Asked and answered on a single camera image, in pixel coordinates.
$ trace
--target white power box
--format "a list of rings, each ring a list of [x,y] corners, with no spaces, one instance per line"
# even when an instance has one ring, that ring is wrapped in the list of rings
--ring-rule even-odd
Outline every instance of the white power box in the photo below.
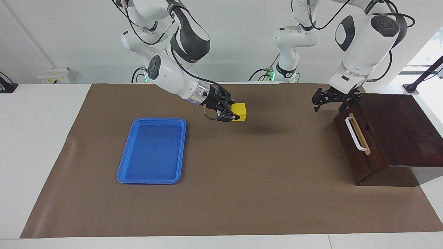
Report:
[[[39,80],[42,84],[71,84],[75,77],[67,67],[56,67],[49,69],[49,72],[40,76]]]

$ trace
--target wooden cabinet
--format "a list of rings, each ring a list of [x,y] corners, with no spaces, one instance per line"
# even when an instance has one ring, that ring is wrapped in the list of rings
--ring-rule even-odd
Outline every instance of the wooden cabinet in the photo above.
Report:
[[[411,95],[363,94],[334,122],[357,185],[414,187],[443,176],[443,138]]]

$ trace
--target blue plastic tray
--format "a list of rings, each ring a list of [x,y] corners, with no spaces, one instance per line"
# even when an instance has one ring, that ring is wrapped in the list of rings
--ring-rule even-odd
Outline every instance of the blue plastic tray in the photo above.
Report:
[[[174,184],[182,173],[186,121],[138,118],[129,131],[117,180],[126,184]]]

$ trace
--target yellow block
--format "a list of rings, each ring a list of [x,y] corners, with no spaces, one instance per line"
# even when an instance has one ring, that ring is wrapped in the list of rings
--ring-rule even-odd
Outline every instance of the yellow block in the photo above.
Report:
[[[246,120],[246,104],[245,103],[235,103],[232,104],[231,111],[235,113],[236,115],[240,116],[239,120],[233,120],[234,122],[237,121],[245,121]]]

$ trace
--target brown table surface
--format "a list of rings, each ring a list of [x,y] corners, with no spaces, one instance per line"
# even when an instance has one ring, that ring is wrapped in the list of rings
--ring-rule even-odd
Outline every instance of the brown table surface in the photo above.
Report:
[[[21,238],[443,231],[420,187],[357,187],[316,84],[227,85],[241,123],[209,121],[155,85],[93,85]],[[139,117],[181,117],[175,185],[116,180]]]

